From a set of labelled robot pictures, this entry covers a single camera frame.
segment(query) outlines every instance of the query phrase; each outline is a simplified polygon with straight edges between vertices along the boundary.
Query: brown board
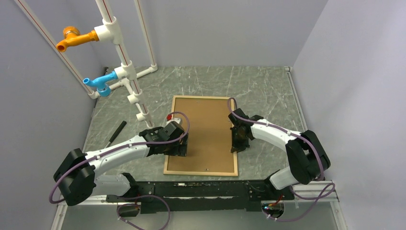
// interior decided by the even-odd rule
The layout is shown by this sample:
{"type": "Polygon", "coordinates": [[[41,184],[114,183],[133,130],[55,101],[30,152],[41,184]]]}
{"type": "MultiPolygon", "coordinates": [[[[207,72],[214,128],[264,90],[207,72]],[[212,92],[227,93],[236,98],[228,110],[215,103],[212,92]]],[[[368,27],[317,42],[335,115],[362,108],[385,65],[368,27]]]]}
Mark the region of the brown board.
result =
{"type": "MultiPolygon", "coordinates": [[[[172,111],[185,113],[191,127],[186,157],[165,156],[164,174],[238,176],[237,153],[230,152],[232,123],[227,100],[228,97],[173,97],[172,111]]],[[[187,123],[182,120],[186,129],[187,123]]]]}

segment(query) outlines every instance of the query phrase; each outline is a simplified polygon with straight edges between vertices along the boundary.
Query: metal frame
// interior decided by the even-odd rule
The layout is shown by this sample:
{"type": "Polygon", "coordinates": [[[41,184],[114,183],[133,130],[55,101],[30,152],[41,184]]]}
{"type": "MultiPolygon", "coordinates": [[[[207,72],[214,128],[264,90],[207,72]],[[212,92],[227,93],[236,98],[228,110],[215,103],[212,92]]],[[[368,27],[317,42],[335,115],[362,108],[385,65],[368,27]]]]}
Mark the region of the metal frame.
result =
{"type": "MultiPolygon", "coordinates": [[[[288,67],[286,70],[286,75],[289,78],[289,81],[291,83],[291,88],[293,90],[293,95],[295,97],[295,101],[296,101],[296,105],[298,107],[298,110],[300,111],[300,115],[301,115],[301,119],[302,119],[302,123],[304,128],[307,129],[307,126],[305,124],[305,120],[303,117],[303,113],[302,113],[302,109],[300,108],[300,104],[299,101],[297,99],[297,94],[296,94],[296,90],[294,88],[293,82],[292,82],[292,76],[290,73],[290,68],[288,67]]],[[[315,197],[318,196],[321,192],[321,190],[326,186],[326,184],[331,183],[332,181],[320,181],[320,182],[316,182],[313,181],[307,185],[303,185],[303,184],[299,184],[299,185],[295,185],[293,188],[295,190],[295,192],[303,197],[315,197]]],[[[107,196],[106,195],[99,195],[99,196],[93,196],[88,198],[86,201],[78,204],[80,206],[91,206],[91,205],[120,205],[120,204],[125,204],[124,202],[119,202],[119,203],[108,203],[106,202],[107,196]]],[[[261,203],[273,203],[275,202],[275,200],[261,200],[261,203]]],[[[298,208],[298,206],[301,203],[308,203],[308,202],[313,202],[312,200],[303,200],[303,199],[299,199],[297,197],[295,197],[295,199],[293,200],[283,200],[283,202],[286,203],[291,203],[291,202],[295,202],[296,203],[296,207],[298,208]]],[[[340,204],[339,204],[339,199],[338,199],[338,195],[337,192],[333,192],[332,194],[330,194],[329,196],[322,198],[319,200],[319,202],[329,202],[333,215],[334,215],[334,220],[336,222],[337,225],[337,229],[339,230],[347,230],[347,224],[345,222],[344,219],[344,215],[342,213],[340,204]]],[[[57,206],[57,211],[56,211],[56,215],[54,218],[54,223],[52,225],[51,230],[60,230],[62,228],[62,224],[63,224],[63,220],[65,217],[65,213],[67,210],[67,205],[65,202],[62,202],[60,204],[58,204],[57,206]]]]}

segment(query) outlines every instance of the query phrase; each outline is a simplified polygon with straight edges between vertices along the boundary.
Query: wooden frame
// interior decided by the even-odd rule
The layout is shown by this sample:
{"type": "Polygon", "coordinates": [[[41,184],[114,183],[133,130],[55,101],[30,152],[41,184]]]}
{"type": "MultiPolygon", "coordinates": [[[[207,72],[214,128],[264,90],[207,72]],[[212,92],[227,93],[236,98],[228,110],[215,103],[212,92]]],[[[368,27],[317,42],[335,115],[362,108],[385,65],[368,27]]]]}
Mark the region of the wooden frame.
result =
{"type": "MultiPolygon", "coordinates": [[[[208,96],[182,96],[175,95],[172,100],[172,112],[175,110],[175,101],[177,98],[195,98],[195,99],[222,99],[228,100],[229,97],[208,97],[208,96]]],[[[231,103],[231,109],[234,110],[234,103],[231,103]]],[[[234,172],[187,172],[187,171],[172,171],[168,170],[169,156],[165,156],[164,174],[176,174],[176,175],[199,175],[199,176],[238,176],[238,163],[237,152],[232,153],[234,160],[234,172]]]]}

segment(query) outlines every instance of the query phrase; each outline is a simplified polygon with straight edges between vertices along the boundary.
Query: blue faucet handle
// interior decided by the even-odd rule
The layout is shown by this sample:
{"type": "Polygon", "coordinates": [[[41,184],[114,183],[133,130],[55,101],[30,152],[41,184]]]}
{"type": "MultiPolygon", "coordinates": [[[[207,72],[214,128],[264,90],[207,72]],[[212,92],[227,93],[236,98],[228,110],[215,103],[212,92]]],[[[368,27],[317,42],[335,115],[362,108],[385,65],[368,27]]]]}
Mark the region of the blue faucet handle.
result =
{"type": "Polygon", "coordinates": [[[96,87],[97,92],[99,92],[100,96],[102,97],[107,97],[108,95],[110,95],[110,93],[112,92],[112,90],[110,89],[109,85],[107,85],[106,82],[114,80],[114,79],[118,79],[117,74],[115,73],[115,71],[95,78],[94,80],[90,80],[89,78],[85,78],[83,80],[83,83],[85,85],[88,85],[90,87],[96,87]]]}

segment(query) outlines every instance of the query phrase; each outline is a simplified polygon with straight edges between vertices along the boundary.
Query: gray marble table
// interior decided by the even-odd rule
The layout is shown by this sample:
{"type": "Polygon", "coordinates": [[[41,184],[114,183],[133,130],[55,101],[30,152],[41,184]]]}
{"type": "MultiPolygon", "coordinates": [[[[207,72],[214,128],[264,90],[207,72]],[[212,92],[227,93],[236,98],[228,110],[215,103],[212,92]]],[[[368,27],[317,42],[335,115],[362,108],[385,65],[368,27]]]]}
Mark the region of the gray marble table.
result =
{"type": "MultiPolygon", "coordinates": [[[[260,115],[282,127],[303,131],[296,100],[284,67],[159,67],[139,79],[146,105],[156,126],[162,126],[171,110],[173,95],[234,96],[247,115],[260,115]]],[[[96,103],[85,151],[104,148],[125,120],[128,124],[114,141],[118,144],[147,128],[137,122],[138,110],[127,100],[124,87],[96,103]]],[[[164,155],[127,162],[106,174],[128,172],[138,181],[253,180],[264,179],[287,166],[286,153],[261,140],[238,154],[238,177],[164,175],[164,155]]]]}

